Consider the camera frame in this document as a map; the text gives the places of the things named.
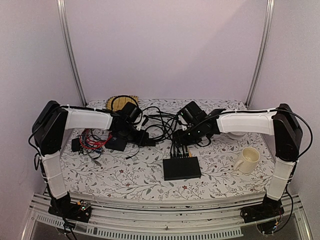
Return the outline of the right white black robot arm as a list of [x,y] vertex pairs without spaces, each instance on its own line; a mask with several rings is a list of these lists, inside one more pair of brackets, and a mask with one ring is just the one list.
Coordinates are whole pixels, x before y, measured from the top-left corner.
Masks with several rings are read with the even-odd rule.
[[257,222],[284,214],[281,198],[288,191],[297,168],[299,158],[305,154],[300,151],[303,129],[309,124],[294,113],[286,103],[276,108],[263,110],[214,109],[205,113],[194,101],[188,103],[178,113],[181,129],[172,134],[176,146],[199,143],[203,137],[208,140],[214,135],[228,133],[258,133],[274,137],[275,166],[269,188],[260,204],[243,207],[240,216],[245,223]]

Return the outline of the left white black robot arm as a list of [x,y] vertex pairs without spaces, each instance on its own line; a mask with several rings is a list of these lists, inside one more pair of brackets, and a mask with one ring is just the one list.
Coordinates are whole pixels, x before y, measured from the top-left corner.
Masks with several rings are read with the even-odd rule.
[[73,203],[66,189],[60,165],[65,131],[107,130],[139,147],[154,146],[156,143],[149,137],[149,133],[141,129],[142,121],[137,120],[141,114],[142,110],[131,102],[117,111],[60,105],[55,100],[45,105],[31,128],[29,139],[34,142],[29,145],[37,151],[33,164],[36,170],[41,171],[46,183],[50,196],[50,214],[62,217],[64,221],[88,223],[92,212],[87,202]]

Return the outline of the black network switch box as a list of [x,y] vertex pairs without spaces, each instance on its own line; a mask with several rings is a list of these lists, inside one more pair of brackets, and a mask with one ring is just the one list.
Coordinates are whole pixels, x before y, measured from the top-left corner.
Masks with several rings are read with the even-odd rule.
[[197,157],[163,159],[162,163],[165,181],[196,179],[202,175]]

